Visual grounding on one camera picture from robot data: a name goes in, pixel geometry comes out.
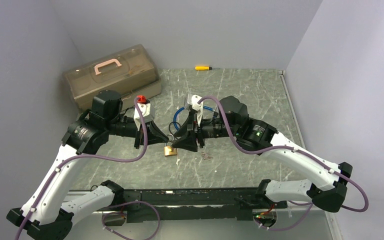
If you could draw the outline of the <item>brass padlock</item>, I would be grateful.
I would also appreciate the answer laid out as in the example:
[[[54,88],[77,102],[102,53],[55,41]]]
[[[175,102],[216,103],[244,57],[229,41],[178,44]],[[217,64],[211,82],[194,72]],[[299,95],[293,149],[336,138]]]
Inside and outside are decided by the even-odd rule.
[[[172,147],[171,143],[175,139],[174,135],[172,133],[169,133],[167,135],[168,141],[164,144],[164,156],[165,157],[172,157],[172,156],[177,156],[178,155],[178,150],[174,147]]]

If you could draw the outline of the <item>silver key bunch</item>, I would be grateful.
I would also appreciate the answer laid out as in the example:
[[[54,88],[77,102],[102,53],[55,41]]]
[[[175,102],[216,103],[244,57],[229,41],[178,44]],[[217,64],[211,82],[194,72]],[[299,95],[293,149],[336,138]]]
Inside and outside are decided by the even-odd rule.
[[[201,152],[200,154],[201,154],[201,158],[203,160],[210,160],[210,159],[212,159],[212,156],[209,153]]]

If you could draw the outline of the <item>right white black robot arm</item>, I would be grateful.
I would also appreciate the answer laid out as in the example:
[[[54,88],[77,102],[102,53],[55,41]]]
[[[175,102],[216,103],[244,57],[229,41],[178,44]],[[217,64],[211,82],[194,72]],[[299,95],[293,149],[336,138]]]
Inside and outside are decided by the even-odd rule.
[[[331,213],[342,208],[353,170],[350,164],[336,164],[313,156],[274,126],[251,118],[247,106],[234,96],[225,97],[219,103],[223,109],[211,119],[204,119],[202,98],[189,95],[184,101],[188,117],[175,133],[172,146],[197,152],[204,147],[206,139],[226,138],[232,133],[234,142],[244,151],[277,160],[305,176],[304,180],[287,182],[262,180],[255,194],[260,207],[300,201]]]

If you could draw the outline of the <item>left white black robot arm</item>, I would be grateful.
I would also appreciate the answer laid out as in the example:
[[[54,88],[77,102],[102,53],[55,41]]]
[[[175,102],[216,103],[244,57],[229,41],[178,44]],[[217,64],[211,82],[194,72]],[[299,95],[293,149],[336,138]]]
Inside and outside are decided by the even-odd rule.
[[[154,123],[154,109],[143,96],[134,100],[134,116],[121,114],[122,96],[100,91],[90,109],[69,125],[57,156],[31,198],[6,218],[35,240],[62,240],[80,220],[101,209],[117,210],[134,204],[123,187],[106,180],[96,189],[65,201],[72,183],[91,159],[98,159],[110,136],[134,139],[134,148],[145,153],[148,145],[168,143],[169,137]]]

